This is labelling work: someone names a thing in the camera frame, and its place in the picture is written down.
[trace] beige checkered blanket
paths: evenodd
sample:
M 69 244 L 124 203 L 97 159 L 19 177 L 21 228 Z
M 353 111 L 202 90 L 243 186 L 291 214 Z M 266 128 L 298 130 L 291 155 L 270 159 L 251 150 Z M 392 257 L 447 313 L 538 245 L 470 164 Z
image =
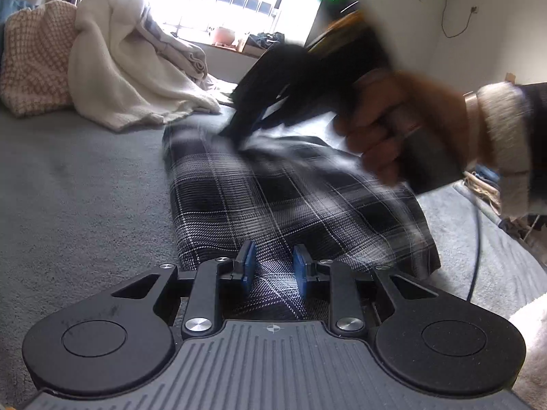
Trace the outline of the beige checkered blanket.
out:
M 72 106 L 68 57 L 76 6 L 50 1 L 16 12 L 5 24 L 0 98 L 17 117 Z

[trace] metal screw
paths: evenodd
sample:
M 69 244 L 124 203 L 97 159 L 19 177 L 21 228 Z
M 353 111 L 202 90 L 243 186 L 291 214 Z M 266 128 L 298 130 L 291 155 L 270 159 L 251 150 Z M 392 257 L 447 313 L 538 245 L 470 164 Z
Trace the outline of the metal screw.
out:
M 336 326 L 344 331 L 357 331 L 363 328 L 363 325 L 363 321 L 356 317 L 343 317 L 336 323 Z
M 193 319 L 188 319 L 184 326 L 190 331 L 206 331 L 213 326 L 209 319 L 204 317 L 194 317 Z

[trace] bracelet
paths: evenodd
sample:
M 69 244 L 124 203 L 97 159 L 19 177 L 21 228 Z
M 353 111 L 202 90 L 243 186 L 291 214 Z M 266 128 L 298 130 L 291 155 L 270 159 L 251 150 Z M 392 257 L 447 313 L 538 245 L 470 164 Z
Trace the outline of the bracelet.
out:
M 479 151 L 479 100 L 475 92 L 467 92 L 463 97 L 466 101 L 467 120 L 469 125 L 469 155 L 467 157 L 467 168 L 474 168 L 477 164 Z

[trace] finger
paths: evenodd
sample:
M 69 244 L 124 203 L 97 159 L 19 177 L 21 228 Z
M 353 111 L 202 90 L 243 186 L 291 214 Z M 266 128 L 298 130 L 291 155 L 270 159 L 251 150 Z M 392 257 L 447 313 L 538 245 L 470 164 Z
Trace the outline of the finger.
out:
M 338 135 L 343 137 L 348 135 L 350 131 L 348 120 L 343 116 L 337 115 L 333 120 L 333 129 Z
M 346 146 L 351 152 L 367 152 L 384 141 L 388 130 L 374 123 L 368 128 L 358 128 L 347 136 Z
M 387 109 L 405 100 L 406 92 L 393 76 L 369 83 L 359 91 L 359 103 L 353 117 L 353 126 L 366 127 L 374 123 Z
M 399 182 L 399 164 L 392 162 L 382 168 L 377 174 L 378 180 L 387 186 L 395 186 Z
M 395 138 L 384 140 L 361 156 L 363 167 L 367 171 L 378 173 L 399 157 L 400 151 L 401 147 Z

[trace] plaid fabric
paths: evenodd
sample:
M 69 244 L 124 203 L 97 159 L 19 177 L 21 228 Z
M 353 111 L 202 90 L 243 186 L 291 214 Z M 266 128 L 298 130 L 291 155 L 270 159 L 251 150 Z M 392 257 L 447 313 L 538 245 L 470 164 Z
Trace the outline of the plaid fabric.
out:
M 382 186 L 355 156 L 317 138 L 260 137 L 237 151 L 223 137 L 176 122 L 165 130 L 163 149 L 182 268 L 234 257 L 247 239 L 257 244 L 250 297 L 232 315 L 325 315 L 325 304 L 299 296 L 295 244 L 315 260 L 339 259 L 360 271 L 389 264 L 425 278 L 440 266 L 412 193 Z

